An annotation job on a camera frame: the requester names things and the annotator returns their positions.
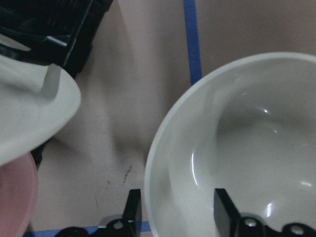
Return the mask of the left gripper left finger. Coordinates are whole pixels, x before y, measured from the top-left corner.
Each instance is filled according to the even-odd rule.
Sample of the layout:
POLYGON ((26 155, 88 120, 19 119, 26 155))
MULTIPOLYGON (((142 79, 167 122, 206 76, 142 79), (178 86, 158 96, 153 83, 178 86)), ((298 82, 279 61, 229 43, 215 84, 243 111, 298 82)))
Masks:
POLYGON ((122 220, 124 224, 124 237, 140 236, 142 227, 142 199, 140 189, 129 191, 122 220))

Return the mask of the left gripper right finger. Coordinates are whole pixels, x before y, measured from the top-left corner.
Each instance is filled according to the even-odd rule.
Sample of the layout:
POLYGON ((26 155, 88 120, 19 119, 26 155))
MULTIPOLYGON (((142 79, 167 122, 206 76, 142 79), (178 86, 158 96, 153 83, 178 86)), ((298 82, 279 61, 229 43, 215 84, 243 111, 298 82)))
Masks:
POLYGON ((221 237, 235 236, 241 214, 225 189, 214 189, 213 216, 221 237))

